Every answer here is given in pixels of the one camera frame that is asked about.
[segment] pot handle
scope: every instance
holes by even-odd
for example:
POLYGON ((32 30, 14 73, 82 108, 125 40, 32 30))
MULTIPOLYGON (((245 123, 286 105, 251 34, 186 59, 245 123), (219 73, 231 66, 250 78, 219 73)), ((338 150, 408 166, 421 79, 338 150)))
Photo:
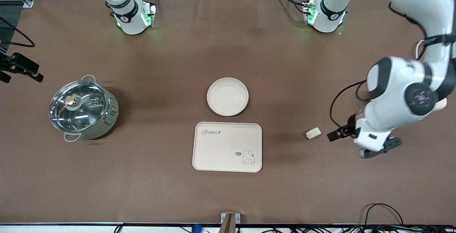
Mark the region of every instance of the pot handle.
POLYGON ((93 82, 97 82, 97 80, 95 79, 95 77, 91 74, 87 74, 86 76, 83 76, 81 78, 81 80, 85 80, 86 78, 93 78, 93 82))
POLYGON ((71 142, 75 142, 75 141, 77 141, 78 139, 80 139, 81 135, 82 135, 82 134, 80 134, 80 133, 77 133, 77 134, 64 133, 64 134, 63 134, 63 139, 65 139, 66 142, 70 142, 70 143, 71 143, 71 142), (68 139, 68 136, 77 136, 77 138, 74 139, 74 140, 69 140, 69 139, 68 139))

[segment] pot lid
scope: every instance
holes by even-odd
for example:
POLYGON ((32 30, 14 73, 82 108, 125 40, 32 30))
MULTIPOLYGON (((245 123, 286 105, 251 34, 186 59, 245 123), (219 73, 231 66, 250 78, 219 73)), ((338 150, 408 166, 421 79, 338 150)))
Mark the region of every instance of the pot lid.
POLYGON ((92 81, 70 82, 52 98, 49 117, 57 129, 79 132, 95 124, 106 111, 106 96, 92 81))

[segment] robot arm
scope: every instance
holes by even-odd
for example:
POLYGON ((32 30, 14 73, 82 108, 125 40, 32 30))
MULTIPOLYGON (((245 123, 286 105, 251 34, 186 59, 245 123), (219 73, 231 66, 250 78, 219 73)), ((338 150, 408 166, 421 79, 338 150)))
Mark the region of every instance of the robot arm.
POLYGON ((137 35, 153 25, 155 5, 142 0, 106 0, 124 33, 137 35))
POLYGON ((391 2, 423 28, 427 36, 424 62, 399 57, 378 61, 367 75, 371 101, 351 116, 346 126, 328 134, 330 141, 354 135, 355 144, 363 148, 363 158, 384 152, 391 144, 392 130, 428 116, 456 82, 451 57, 454 0, 391 2))
POLYGON ((305 4, 304 21, 322 33, 330 33, 342 23, 350 0, 311 0, 305 4))

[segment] rectangular tray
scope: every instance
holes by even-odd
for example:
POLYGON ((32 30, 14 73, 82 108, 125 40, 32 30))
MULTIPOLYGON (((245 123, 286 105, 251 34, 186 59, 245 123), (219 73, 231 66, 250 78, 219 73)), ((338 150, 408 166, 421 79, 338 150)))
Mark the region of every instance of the rectangular tray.
POLYGON ((196 170, 258 172, 262 166, 261 126, 202 121, 195 127, 192 165, 196 170))

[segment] pot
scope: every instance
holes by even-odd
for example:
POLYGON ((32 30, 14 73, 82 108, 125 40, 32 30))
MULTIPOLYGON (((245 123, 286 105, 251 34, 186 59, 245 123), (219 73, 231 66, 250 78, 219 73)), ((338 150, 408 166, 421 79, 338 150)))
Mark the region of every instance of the pot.
POLYGON ((103 136, 114 126, 118 116, 116 98, 91 75, 62 87, 49 108, 52 125, 64 132, 63 139, 67 142, 103 136))

